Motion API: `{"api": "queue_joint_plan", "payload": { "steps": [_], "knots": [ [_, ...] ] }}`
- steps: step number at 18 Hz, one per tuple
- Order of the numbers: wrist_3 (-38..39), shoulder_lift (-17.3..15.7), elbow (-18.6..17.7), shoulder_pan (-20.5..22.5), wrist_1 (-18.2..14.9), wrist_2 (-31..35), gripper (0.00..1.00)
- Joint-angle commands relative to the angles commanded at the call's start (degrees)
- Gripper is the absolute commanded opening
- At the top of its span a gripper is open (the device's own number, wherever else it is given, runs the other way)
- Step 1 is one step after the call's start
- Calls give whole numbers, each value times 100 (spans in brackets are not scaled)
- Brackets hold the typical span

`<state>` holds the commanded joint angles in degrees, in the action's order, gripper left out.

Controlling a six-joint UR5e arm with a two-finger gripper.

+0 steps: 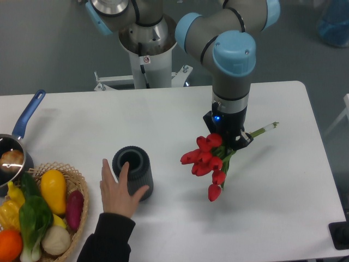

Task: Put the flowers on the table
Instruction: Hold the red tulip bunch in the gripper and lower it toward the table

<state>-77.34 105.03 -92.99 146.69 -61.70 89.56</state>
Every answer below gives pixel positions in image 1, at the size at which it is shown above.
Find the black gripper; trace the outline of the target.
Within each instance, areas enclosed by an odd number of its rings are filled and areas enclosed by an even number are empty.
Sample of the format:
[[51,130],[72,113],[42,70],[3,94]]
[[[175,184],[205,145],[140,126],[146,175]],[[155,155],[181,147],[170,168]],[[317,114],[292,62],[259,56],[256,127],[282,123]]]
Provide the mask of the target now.
[[212,104],[212,110],[203,116],[210,133],[221,135],[226,146],[238,151],[251,144],[254,140],[251,134],[244,131],[246,108],[240,112],[226,113],[219,109],[219,103]]

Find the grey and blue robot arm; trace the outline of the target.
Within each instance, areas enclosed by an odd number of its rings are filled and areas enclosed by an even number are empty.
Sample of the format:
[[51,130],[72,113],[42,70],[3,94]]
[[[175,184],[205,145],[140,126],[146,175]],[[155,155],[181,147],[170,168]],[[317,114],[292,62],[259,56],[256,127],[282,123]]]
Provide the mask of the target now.
[[128,52],[137,89],[171,86],[172,49],[179,46],[213,77],[212,109],[204,121],[232,150],[252,142],[244,130],[251,76],[256,65],[253,34],[276,23],[278,1],[224,1],[216,14],[184,15],[178,22],[162,1],[87,1],[99,31],[117,32]]

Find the black sleeved forearm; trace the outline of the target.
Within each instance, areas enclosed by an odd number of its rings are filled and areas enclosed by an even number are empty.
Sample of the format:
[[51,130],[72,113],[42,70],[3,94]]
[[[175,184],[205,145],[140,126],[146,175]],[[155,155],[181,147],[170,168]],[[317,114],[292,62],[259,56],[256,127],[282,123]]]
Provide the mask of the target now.
[[136,223],[114,213],[99,215],[95,232],[89,235],[78,261],[129,261],[128,243]]

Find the person's bare hand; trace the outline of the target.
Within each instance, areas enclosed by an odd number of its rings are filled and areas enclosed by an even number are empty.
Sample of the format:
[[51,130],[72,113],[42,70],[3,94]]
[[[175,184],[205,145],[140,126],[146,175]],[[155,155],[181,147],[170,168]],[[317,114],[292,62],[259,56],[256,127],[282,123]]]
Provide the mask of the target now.
[[136,212],[141,198],[149,190],[149,186],[144,185],[133,195],[130,195],[128,192],[129,163],[125,162],[122,166],[118,182],[112,174],[108,160],[103,159],[102,163],[100,190],[103,211],[131,218]]

